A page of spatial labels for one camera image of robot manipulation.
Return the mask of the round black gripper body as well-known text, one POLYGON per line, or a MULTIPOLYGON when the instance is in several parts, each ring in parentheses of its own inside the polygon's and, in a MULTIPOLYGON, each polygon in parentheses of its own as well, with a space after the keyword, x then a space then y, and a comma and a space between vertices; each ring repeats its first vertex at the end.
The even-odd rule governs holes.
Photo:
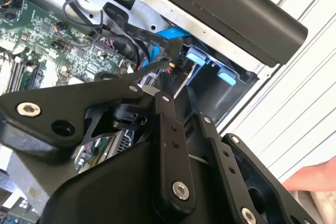
POLYGON ((62 184, 40 223, 237 223, 218 154, 226 149, 212 126, 198 129, 187 179, 179 158, 163 166, 151 144, 137 144, 62 184))

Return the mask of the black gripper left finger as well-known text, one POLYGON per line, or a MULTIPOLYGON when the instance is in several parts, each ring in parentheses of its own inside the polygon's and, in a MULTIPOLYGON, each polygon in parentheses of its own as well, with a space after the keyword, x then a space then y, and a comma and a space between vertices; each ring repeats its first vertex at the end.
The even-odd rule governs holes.
POLYGON ((191 179, 184 125, 165 92, 151 95, 118 79, 1 96, 1 143, 43 163, 67 163, 78 146, 123 130, 135 135, 126 150, 147 142, 161 165, 170 166, 170 156, 177 157, 191 179))

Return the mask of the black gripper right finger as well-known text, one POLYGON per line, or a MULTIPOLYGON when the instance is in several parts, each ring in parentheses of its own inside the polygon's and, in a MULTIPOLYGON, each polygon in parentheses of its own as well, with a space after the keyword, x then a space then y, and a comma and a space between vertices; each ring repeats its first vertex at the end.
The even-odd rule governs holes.
POLYGON ((176 100, 188 131, 187 149, 208 162, 219 223, 314 223, 275 176, 235 134, 220 137, 214 122, 191 100, 176 100))

